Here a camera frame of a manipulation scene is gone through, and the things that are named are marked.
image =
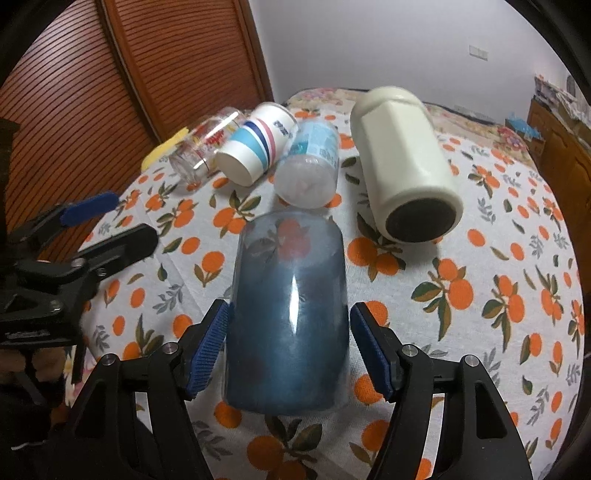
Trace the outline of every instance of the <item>bed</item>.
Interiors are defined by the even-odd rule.
[[[337,194],[319,214],[343,232],[349,304],[367,302],[378,323],[433,358],[477,355],[506,401],[534,478],[542,478],[573,414],[584,340],[577,263],[552,191],[531,168],[527,151],[506,140],[502,129],[429,106],[442,152],[462,183],[465,213],[443,238],[384,248],[350,136],[349,112],[358,95],[311,89],[287,102],[296,117],[322,117],[340,133]],[[153,258],[104,281],[87,305],[85,378],[105,353],[123,359],[149,355],[199,323],[214,299],[229,298],[244,224],[286,207],[272,182],[271,174],[245,189],[219,174],[188,189],[177,184],[166,157],[136,178],[81,248],[140,222],[158,229],[161,241]],[[269,430],[262,415],[222,400],[219,359],[211,384],[188,404],[214,478],[365,479],[392,405],[374,391],[354,343],[350,355],[347,406],[273,420],[284,429],[293,426],[290,438],[281,429]],[[69,357],[68,375],[71,369]],[[81,386],[69,387],[69,403]],[[430,476],[436,458],[441,401],[433,400],[420,480]],[[137,413],[149,425],[148,405],[139,394]]]

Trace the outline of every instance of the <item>louvered door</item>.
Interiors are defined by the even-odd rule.
[[[131,81],[168,137],[187,122],[265,99],[238,0],[108,0]]]
[[[123,192],[154,147],[93,0],[74,2],[29,48],[0,89],[0,117],[21,126],[6,192],[9,231],[56,203]],[[46,256],[77,250],[92,225],[69,230]]]

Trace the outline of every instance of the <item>blue gripper pad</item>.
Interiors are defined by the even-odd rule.
[[[351,332],[363,358],[363,363],[365,363],[365,368],[367,368],[369,377],[374,385],[374,389],[388,400],[394,395],[394,389],[390,382],[390,363],[356,306],[351,308],[350,320]]]
[[[231,308],[223,302],[213,320],[207,320],[207,315],[203,319],[203,322],[207,321],[209,325],[203,325],[206,331],[202,333],[199,347],[191,359],[191,373],[185,389],[190,397],[195,398],[207,387],[220,347],[226,337],[230,313]]]
[[[63,226],[76,226],[91,218],[104,215],[115,210],[119,205],[119,197],[113,192],[104,192],[75,205],[66,208],[61,214],[60,222]]]

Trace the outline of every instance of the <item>bottle label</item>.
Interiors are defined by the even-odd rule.
[[[338,134],[324,122],[308,121],[300,124],[288,155],[313,155],[322,158],[333,168],[339,165]]]

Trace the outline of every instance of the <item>blue cup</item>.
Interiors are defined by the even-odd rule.
[[[288,209],[248,223],[232,303],[224,382],[229,405],[295,416],[347,402],[345,256],[334,222]]]

